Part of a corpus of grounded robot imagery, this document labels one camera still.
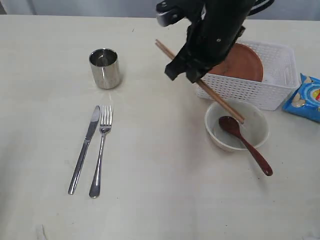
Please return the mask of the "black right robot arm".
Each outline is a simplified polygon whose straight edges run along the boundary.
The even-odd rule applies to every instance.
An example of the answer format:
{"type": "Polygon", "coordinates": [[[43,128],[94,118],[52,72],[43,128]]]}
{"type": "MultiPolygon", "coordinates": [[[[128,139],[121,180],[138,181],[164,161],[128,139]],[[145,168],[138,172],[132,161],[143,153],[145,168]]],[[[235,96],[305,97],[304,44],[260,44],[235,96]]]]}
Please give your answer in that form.
{"type": "Polygon", "coordinates": [[[156,7],[158,23],[167,27],[186,18],[190,21],[186,42],[166,65],[174,80],[185,73],[195,83],[225,60],[243,34],[243,22],[273,4],[272,0],[163,0],[156,7]]]}

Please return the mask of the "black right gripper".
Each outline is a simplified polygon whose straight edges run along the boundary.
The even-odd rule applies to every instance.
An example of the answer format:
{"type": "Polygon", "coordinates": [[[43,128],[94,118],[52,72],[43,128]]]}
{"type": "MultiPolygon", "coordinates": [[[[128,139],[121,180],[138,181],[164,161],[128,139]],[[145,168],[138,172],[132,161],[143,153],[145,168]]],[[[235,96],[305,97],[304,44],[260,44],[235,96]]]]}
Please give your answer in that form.
{"type": "Polygon", "coordinates": [[[240,26],[231,35],[231,30],[223,29],[220,36],[214,36],[213,31],[201,32],[201,21],[192,23],[187,28],[186,42],[165,67],[164,73],[173,81],[178,75],[185,73],[186,78],[195,83],[213,67],[225,60],[237,39],[245,31],[240,26]]]}

